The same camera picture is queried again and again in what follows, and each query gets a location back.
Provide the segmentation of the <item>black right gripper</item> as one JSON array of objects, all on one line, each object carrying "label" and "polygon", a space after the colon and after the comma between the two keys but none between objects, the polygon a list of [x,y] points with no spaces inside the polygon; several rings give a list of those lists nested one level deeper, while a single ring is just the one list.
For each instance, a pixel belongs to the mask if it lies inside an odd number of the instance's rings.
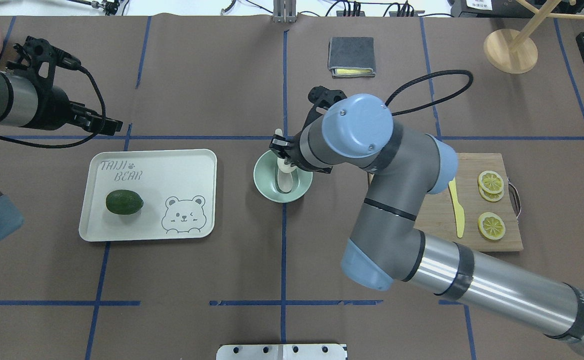
[{"label": "black right gripper", "polygon": [[332,165],[325,162],[316,165],[310,162],[307,155],[303,154],[304,148],[310,155],[313,155],[313,152],[309,146],[309,139],[303,139],[302,136],[305,134],[308,138],[310,126],[322,117],[322,114],[317,111],[318,109],[328,110],[335,103],[346,98],[346,94],[340,89],[332,90],[324,86],[312,88],[308,94],[308,100],[312,103],[312,107],[306,116],[302,130],[294,137],[273,137],[269,143],[269,150],[273,151],[277,157],[277,165],[294,165],[303,171],[330,174],[333,168]]}]

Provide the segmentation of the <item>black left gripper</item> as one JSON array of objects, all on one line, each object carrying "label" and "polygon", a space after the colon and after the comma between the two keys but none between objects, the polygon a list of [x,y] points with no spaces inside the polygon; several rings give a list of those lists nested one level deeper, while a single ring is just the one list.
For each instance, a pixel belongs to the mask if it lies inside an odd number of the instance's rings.
[{"label": "black left gripper", "polygon": [[[115,135],[123,122],[107,119],[101,91],[81,60],[53,46],[47,39],[28,36],[16,43],[18,59],[7,63],[6,84],[9,91],[6,125],[18,128],[54,131],[74,125],[98,135]],[[69,99],[54,85],[57,68],[78,71],[88,77],[101,103],[101,112]]]}]

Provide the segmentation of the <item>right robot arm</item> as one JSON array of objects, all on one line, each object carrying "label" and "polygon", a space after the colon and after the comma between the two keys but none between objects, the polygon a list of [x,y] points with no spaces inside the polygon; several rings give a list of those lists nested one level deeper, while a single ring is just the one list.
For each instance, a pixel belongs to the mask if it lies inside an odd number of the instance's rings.
[{"label": "right robot arm", "polygon": [[584,289],[418,225],[427,196],[444,191],[457,174],[451,146],[404,125],[368,93],[316,86],[308,100],[299,133],[275,134],[269,148],[302,171],[328,174],[349,164],[372,175],[341,262],[350,279],[378,291],[396,281],[412,284],[536,329],[584,357]]}]

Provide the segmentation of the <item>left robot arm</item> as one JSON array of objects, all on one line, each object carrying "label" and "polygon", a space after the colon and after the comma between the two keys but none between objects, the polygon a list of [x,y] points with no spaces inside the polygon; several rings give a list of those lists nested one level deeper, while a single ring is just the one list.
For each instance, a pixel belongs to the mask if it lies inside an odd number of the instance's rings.
[{"label": "left robot arm", "polygon": [[[106,105],[98,85],[81,60],[43,38],[29,36],[24,44],[15,44],[19,54],[0,71],[0,125],[54,131],[74,125],[89,133],[112,136],[122,129],[122,122],[106,116]],[[72,101],[54,85],[57,68],[79,71],[88,76],[101,111]],[[24,223],[24,217],[6,194],[0,191],[0,241]]]}]

